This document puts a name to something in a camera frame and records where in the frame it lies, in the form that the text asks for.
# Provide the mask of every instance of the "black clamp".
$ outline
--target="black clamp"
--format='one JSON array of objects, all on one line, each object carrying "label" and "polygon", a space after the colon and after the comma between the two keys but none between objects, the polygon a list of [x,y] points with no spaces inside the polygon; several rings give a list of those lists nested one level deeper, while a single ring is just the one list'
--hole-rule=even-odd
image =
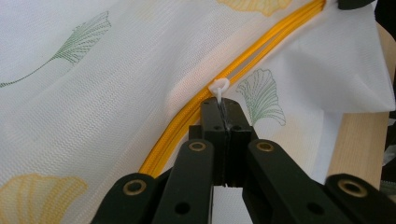
[{"label": "black clamp", "polygon": [[121,178],[92,223],[211,223],[213,186],[243,188],[253,223],[396,223],[396,205],[365,181],[316,183],[277,143],[258,139],[240,105],[201,104],[174,167]]}]

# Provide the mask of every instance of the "white fabric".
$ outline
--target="white fabric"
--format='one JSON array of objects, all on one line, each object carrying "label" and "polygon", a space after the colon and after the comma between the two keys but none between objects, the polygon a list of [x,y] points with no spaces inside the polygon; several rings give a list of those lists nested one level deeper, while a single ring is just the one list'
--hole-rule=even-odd
[{"label": "white fabric", "polygon": [[[88,188],[62,223],[88,223],[114,182],[137,172],[177,111],[306,2],[295,0],[267,18],[216,1],[6,1],[0,83],[32,75],[0,88],[0,188],[17,175],[77,176]],[[325,125],[329,113],[339,122],[345,112],[394,109],[372,14],[368,7],[339,11],[329,4],[247,74],[271,71],[284,114],[284,123],[256,120],[259,137],[277,141],[317,179],[332,154],[332,147],[324,153],[319,146],[333,144],[338,129]],[[92,18],[104,26],[90,37],[94,45],[69,60],[59,56],[69,36]],[[225,97],[238,101],[248,117],[237,87]],[[314,175],[319,160],[322,171]],[[221,189],[215,194],[220,202],[236,198],[223,197]],[[235,210],[221,213],[217,204],[214,223],[248,222],[242,215],[227,219]],[[0,211],[11,206],[0,204]]]}]

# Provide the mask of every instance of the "green ginkgo leaf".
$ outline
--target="green ginkgo leaf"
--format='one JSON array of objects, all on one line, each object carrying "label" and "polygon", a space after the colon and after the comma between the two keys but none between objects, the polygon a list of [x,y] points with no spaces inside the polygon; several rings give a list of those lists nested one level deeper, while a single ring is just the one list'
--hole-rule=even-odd
[{"label": "green ginkgo leaf", "polygon": [[276,82],[270,70],[254,71],[239,83],[236,91],[244,96],[253,125],[263,118],[275,119],[282,126],[286,124],[285,115],[278,104]]},{"label": "green ginkgo leaf", "polygon": [[61,48],[46,63],[25,77],[11,82],[0,83],[0,88],[9,86],[29,77],[54,59],[66,59],[73,65],[79,63],[79,61],[88,53],[88,51],[90,51],[90,49],[110,29],[111,24],[108,21],[107,16],[108,11],[103,12],[91,20],[76,27],[76,29],[73,31],[73,34],[70,35]]}]

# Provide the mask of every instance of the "metal grommet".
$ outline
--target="metal grommet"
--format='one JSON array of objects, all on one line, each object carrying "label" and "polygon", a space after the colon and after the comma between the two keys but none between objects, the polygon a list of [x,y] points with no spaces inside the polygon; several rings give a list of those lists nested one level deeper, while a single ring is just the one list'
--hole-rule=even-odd
[{"label": "metal grommet", "polygon": [[124,194],[134,196],[145,191],[147,184],[141,179],[131,180],[126,183],[122,189]]},{"label": "metal grommet", "polygon": [[265,152],[270,152],[270,151],[274,151],[274,147],[273,145],[269,144],[269,143],[265,143],[265,142],[259,142],[256,145],[256,148],[260,151],[265,151]]},{"label": "metal grommet", "polygon": [[367,189],[364,186],[349,179],[338,180],[338,188],[340,188],[343,192],[357,198],[364,198],[368,194]]},{"label": "metal grommet", "polygon": [[189,149],[193,151],[202,151],[206,148],[206,145],[202,142],[193,142],[189,144]]}]

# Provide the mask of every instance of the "yellow ginkgo leaf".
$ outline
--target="yellow ginkgo leaf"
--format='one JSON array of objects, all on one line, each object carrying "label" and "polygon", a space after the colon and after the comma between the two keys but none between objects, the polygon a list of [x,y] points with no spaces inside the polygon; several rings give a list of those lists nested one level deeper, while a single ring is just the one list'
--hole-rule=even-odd
[{"label": "yellow ginkgo leaf", "polygon": [[237,11],[260,11],[271,16],[275,11],[286,8],[291,0],[218,0]]},{"label": "yellow ginkgo leaf", "polygon": [[0,188],[0,223],[60,223],[67,207],[87,189],[73,176],[19,175]]}]

